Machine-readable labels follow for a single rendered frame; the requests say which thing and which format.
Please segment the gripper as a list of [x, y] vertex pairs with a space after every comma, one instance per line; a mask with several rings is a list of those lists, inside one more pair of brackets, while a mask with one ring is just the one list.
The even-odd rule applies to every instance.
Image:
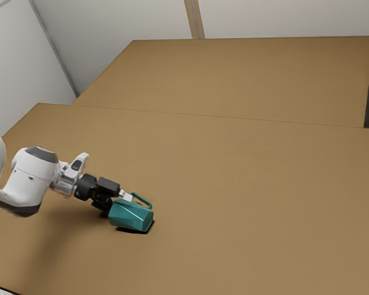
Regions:
[[[93, 192], [97, 187], [100, 191], [106, 194], [93, 195]], [[131, 202], [133, 200], [133, 195], [121, 189], [119, 183], [104, 177], [100, 177], [97, 180], [96, 177], [90, 174], [84, 174], [79, 178], [74, 191], [74, 196], [82, 201], [92, 199], [91, 205], [96, 209], [99, 209], [104, 214], [109, 213], [113, 205], [113, 197], [126, 202]]]

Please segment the teal faceted mug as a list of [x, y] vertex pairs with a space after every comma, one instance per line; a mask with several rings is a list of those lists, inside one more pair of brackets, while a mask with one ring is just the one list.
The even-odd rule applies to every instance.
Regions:
[[108, 213], [109, 222], [113, 226], [147, 232], [153, 223], [153, 206], [135, 192], [131, 192], [130, 195], [133, 197], [130, 202], [123, 198], [113, 202]]

